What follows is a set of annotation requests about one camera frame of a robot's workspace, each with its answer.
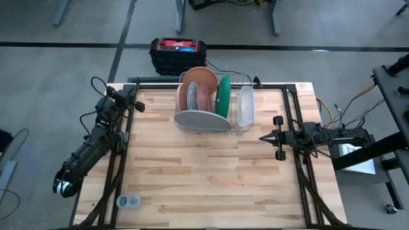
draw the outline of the butcher block tabletop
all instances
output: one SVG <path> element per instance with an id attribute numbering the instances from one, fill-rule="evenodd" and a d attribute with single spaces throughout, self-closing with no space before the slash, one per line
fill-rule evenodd
<path id="1" fill-rule="evenodd" d="M 320 122 L 313 84 L 290 84 L 297 86 L 304 122 Z M 274 116 L 286 117 L 282 91 L 254 90 L 255 124 L 242 136 L 181 132 L 173 119 L 175 93 L 175 89 L 137 92 L 146 110 L 134 113 L 121 194 L 138 195 L 143 204 L 137 210 L 119 210 L 116 227 L 305 227 L 291 148 L 284 146 L 287 159 L 277 161 L 276 147 L 258 140 L 275 129 Z M 295 114 L 291 94 L 289 100 Z M 282 129 L 288 130 L 286 119 Z M 312 161 L 318 193 L 346 222 L 331 159 L 320 155 Z M 109 154 L 85 178 L 74 224 L 84 220 L 101 198 L 108 163 Z M 309 206 L 316 223 L 310 196 Z M 111 207 L 109 203 L 107 221 Z"/>

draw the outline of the dish rack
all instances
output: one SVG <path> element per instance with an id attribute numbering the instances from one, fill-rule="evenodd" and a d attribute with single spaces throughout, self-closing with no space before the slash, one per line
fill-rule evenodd
<path id="1" fill-rule="evenodd" d="M 186 72 L 183 72 L 179 78 L 179 84 L 183 82 L 183 77 L 185 76 Z M 222 133 L 222 134 L 231 134 L 231 135 L 243 135 L 244 133 L 253 129 L 254 126 L 254 99 L 251 101 L 251 111 L 252 111 L 252 120 L 246 127 L 240 127 L 238 124 L 238 119 L 240 118 L 239 109 L 240 105 L 238 101 L 240 101 L 240 92 L 243 86 L 250 86 L 253 88 L 252 79 L 249 75 L 244 73 L 229 73 L 229 72 L 216 72 L 215 73 L 217 80 L 220 82 L 221 78 L 224 76 L 230 76 L 231 78 L 231 91 L 230 91 L 230 103 L 229 103 L 229 112 L 227 116 L 227 120 L 231 123 L 231 129 L 226 130 L 222 128 L 209 128 L 206 133 Z M 216 101 L 216 92 L 212 95 L 212 106 L 215 107 Z M 201 133 L 198 130 L 198 127 L 194 126 L 181 126 L 176 121 L 174 124 L 180 129 L 181 132 L 189 132 L 189 133 Z"/>

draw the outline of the gray floor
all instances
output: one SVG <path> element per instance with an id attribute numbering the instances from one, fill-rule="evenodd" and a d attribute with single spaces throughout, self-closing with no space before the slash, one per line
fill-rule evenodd
<path id="1" fill-rule="evenodd" d="M 0 42 L 93 42 L 119 40 L 130 0 L 73 0 L 60 28 L 52 26 L 55 1 L 0 2 Z M 218 4 L 194 12 L 187 6 L 180 37 L 212 44 L 409 47 L 409 12 L 395 17 L 401 0 L 291 0 L 282 6 L 282 34 L 272 36 L 269 11 L 262 7 Z M 127 43 L 175 37 L 174 1 L 138 0 Z M 98 95 L 89 85 L 96 75 L 107 79 L 115 49 L 0 47 L 0 128 L 15 134 L 30 129 L 17 155 L 19 165 L 9 189 L 21 197 L 18 210 L 0 222 L 1 229 L 46 229 L 68 224 L 74 198 L 52 193 L 52 180 L 63 160 L 82 140 L 79 116 L 92 111 Z M 398 52 L 311 52 L 209 50 L 219 68 L 257 75 L 265 82 L 313 82 L 316 95 L 331 108 L 343 107 L 370 81 L 372 68 L 393 63 Z M 157 76 L 148 50 L 125 49 L 115 82 Z M 373 106 L 376 88 L 355 102 L 348 121 Z M 329 121 L 323 111 L 324 123 Z M 93 118 L 86 120 L 92 123 Z M 386 105 L 367 116 L 366 128 L 377 139 L 397 131 Z M 400 196 L 409 207 L 409 187 L 393 171 Z M 406 229 L 408 211 L 388 215 L 385 185 L 340 186 L 348 222 L 359 227 Z M 15 205 L 7 194 L 0 218 Z"/>

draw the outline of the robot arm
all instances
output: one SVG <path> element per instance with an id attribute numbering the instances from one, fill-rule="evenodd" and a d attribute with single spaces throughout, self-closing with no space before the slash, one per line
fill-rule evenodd
<path id="1" fill-rule="evenodd" d="M 282 131 L 282 116 L 273 118 L 276 130 L 260 137 L 260 141 L 266 141 L 279 149 L 275 152 L 277 160 L 285 160 L 286 152 L 282 150 L 283 144 L 288 144 L 293 148 L 301 149 L 311 153 L 317 146 L 333 144 L 352 144 L 355 146 L 367 147 L 371 144 L 371 137 L 363 128 L 323 128 L 321 124 L 315 122 L 304 122 L 300 124 L 300 130 Z"/>
<path id="2" fill-rule="evenodd" d="M 74 196 L 80 189 L 84 177 L 108 151 L 122 154 L 127 141 L 121 131 L 124 112 L 134 105 L 139 112 L 144 111 L 144 104 L 134 103 L 136 87 L 127 91 L 115 91 L 107 87 L 107 96 L 101 98 L 96 109 L 95 126 L 91 135 L 84 137 L 84 143 L 71 153 L 56 173 L 52 189 L 63 197 Z"/>

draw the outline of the plate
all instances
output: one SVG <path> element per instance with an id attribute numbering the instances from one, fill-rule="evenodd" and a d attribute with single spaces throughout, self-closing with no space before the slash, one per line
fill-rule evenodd
<path id="1" fill-rule="evenodd" d="M 227 75 L 220 80 L 219 88 L 217 88 L 216 113 L 224 118 L 229 114 L 230 87 L 231 79 L 230 76 Z"/>
<path id="2" fill-rule="evenodd" d="M 187 85 L 181 83 L 176 90 L 176 110 L 178 112 L 187 110 Z"/>
<path id="3" fill-rule="evenodd" d="M 216 92 L 219 85 L 215 73 L 206 67 L 195 67 L 187 71 L 183 77 L 183 83 L 189 85 L 192 81 L 199 84 L 205 82 L 209 86 L 210 94 Z"/>
<path id="4" fill-rule="evenodd" d="M 197 105 L 201 111 L 214 111 L 212 106 L 212 94 L 210 93 L 209 86 L 205 82 L 199 83 L 199 89 L 197 90 Z"/>
<path id="5" fill-rule="evenodd" d="M 188 110 L 198 110 L 199 106 L 197 105 L 197 90 L 199 85 L 196 81 L 192 81 L 187 88 L 187 109 Z"/>
<path id="6" fill-rule="evenodd" d="M 175 122 L 187 130 L 220 133 L 231 130 L 231 123 L 222 116 L 208 111 L 181 111 L 174 116 Z"/>

